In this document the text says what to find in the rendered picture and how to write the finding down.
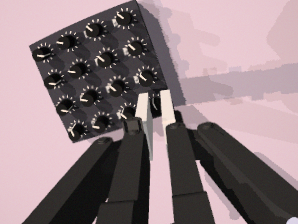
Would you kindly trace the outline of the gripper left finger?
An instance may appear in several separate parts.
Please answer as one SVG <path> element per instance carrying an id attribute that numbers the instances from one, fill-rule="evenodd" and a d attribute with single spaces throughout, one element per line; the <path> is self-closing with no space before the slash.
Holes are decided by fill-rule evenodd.
<path id="1" fill-rule="evenodd" d="M 148 93 L 139 94 L 135 117 L 124 119 L 122 127 L 123 140 L 95 140 L 21 224 L 93 224 L 96 217 L 95 224 L 148 224 L 153 161 Z"/>

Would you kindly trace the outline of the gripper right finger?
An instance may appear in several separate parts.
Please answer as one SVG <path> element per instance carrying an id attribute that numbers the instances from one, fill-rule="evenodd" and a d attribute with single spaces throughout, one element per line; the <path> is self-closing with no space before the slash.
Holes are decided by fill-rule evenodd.
<path id="1" fill-rule="evenodd" d="M 298 224 L 298 190 L 218 124 L 186 128 L 170 91 L 160 95 L 174 224 L 215 224 L 196 160 L 247 224 Z"/>

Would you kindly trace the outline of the black knob box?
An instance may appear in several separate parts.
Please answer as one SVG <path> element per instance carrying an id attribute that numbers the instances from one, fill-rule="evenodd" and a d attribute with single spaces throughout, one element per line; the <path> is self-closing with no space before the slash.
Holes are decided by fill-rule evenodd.
<path id="1" fill-rule="evenodd" d="M 136 0 L 29 48 L 73 144 L 122 129 L 124 119 L 135 117 L 142 93 L 149 95 L 152 119 L 162 116 L 160 91 L 168 88 Z"/>

